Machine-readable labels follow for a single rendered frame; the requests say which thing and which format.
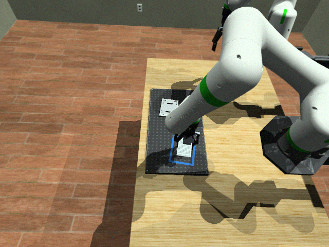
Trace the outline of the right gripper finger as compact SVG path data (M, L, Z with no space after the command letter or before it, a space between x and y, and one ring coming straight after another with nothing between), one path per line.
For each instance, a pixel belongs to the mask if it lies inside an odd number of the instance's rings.
M214 36L214 38L213 38L213 40L212 40L212 42L213 42L213 46L212 46L212 50L213 51L215 51L215 49L216 49L216 46L217 46L217 42L218 42L218 40L220 39L220 37L222 36L222 28L223 27L219 27L218 29L217 29L217 32L216 32L216 34L215 34L215 36Z

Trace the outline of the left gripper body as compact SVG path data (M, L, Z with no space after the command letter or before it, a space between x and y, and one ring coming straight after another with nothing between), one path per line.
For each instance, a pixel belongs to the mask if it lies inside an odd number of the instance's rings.
M195 129L196 130L196 129ZM195 134L195 130L185 130L182 134L188 134L188 135L194 135Z

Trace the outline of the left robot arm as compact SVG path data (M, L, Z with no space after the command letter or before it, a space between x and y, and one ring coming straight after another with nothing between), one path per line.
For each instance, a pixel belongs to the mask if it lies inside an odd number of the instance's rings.
M300 96L301 117L278 132L279 150L293 160L325 156L329 150L329 69L291 45L253 7L241 7L226 18L219 61L166 116L167 130L173 134L195 130L202 116L253 89L263 65Z

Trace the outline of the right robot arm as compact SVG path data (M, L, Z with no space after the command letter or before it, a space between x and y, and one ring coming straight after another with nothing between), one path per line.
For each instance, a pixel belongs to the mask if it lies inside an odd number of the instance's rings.
M253 0L225 0L222 16L227 18L234 10L247 7ZM268 13L268 21L287 40L297 12L297 0L275 0ZM277 6L277 7L276 7Z

